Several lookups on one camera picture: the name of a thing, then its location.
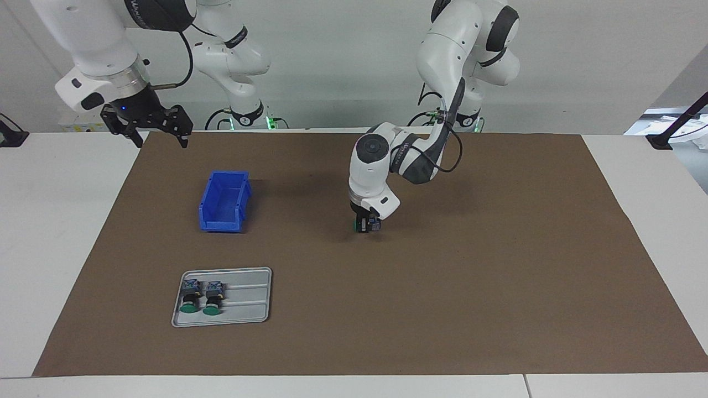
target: white robotic arm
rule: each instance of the white robotic arm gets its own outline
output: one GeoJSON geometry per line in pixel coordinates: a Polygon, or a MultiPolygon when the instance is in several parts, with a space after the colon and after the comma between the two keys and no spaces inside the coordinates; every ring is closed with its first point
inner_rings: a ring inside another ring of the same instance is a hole
{"type": "Polygon", "coordinates": [[[238,124],[265,127],[267,115],[250,76],[270,69],[269,56],[248,37],[233,0],[198,0],[197,10],[199,25],[214,37],[195,45],[195,66],[224,89],[238,124]]]}
{"type": "Polygon", "coordinates": [[[125,27],[181,32],[194,20],[194,0],[31,1],[76,65],[55,87],[67,105],[77,112],[103,106],[101,117],[109,130],[138,147],[142,138],[137,127],[168,132],[187,147],[191,120],[181,106],[165,109],[160,104],[125,27]]]}
{"type": "Polygon", "coordinates": [[[483,96],[477,79],[505,85],[518,74],[518,59],[506,47],[518,30],[519,18],[506,2],[437,0],[431,19],[434,23],[421,43],[417,67],[423,81],[440,97],[441,110],[427,139],[391,123],[372,127],[359,139],[349,178],[349,198],[359,232],[379,230],[381,220],[400,205],[386,183],[389,172],[422,184],[438,171],[451,172],[457,167],[462,147],[452,169],[442,169],[440,162],[455,122],[461,120],[464,125],[479,114],[483,96]],[[459,118],[462,112],[468,114],[459,118]]]}

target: brown mat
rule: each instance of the brown mat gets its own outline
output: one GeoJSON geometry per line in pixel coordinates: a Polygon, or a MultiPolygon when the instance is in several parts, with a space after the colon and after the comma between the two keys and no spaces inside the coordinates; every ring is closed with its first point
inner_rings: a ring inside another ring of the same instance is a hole
{"type": "Polygon", "coordinates": [[[465,136],[453,174],[389,179],[403,203],[369,235],[356,139],[150,135],[34,375],[708,371],[581,137],[465,136]],[[251,172],[246,234],[199,230],[215,169],[251,172]],[[254,266],[273,269],[267,322],[170,325],[184,271],[254,266]]]}

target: blue plastic container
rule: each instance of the blue plastic container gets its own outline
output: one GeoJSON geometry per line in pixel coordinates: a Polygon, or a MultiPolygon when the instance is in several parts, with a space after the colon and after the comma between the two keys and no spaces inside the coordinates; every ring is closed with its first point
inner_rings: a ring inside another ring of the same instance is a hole
{"type": "Polygon", "coordinates": [[[199,205],[202,230],[240,232],[250,197],[247,171],[213,171],[199,205]]]}

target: metal tray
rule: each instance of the metal tray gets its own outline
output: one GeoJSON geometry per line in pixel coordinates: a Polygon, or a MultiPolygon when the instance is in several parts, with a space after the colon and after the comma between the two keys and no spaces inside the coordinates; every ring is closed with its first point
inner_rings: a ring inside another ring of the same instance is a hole
{"type": "Polygon", "coordinates": [[[213,271],[187,271],[182,275],[177,290],[172,326],[210,326],[225,324],[246,324],[264,322],[270,309],[270,281],[273,272],[268,267],[238,268],[213,271]],[[179,310],[182,297],[180,289],[186,279],[199,280],[202,289],[208,282],[220,281],[224,284],[224,301],[221,314],[210,316],[202,313],[206,297],[199,299],[200,311],[186,314],[179,310]]]}

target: black pole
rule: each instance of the black pole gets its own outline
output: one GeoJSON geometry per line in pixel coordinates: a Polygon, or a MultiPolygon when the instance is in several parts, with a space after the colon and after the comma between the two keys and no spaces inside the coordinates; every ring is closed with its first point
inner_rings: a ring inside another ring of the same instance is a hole
{"type": "Polygon", "coordinates": [[[25,142],[29,134],[26,131],[12,130],[5,122],[0,120],[0,139],[4,137],[4,140],[0,140],[0,148],[17,148],[25,142]]]}
{"type": "Polygon", "coordinates": [[[671,139],[671,137],[685,125],[688,123],[689,120],[693,119],[694,116],[696,116],[705,106],[708,105],[708,92],[703,94],[703,97],[699,98],[696,103],[690,106],[687,111],[683,113],[683,115],[679,116],[676,121],[669,126],[668,129],[666,129],[665,132],[662,132],[661,134],[652,134],[652,135],[647,135],[646,138],[649,140],[649,143],[651,144],[654,149],[668,149],[672,150],[673,148],[671,145],[669,145],[668,140],[671,139]]]}

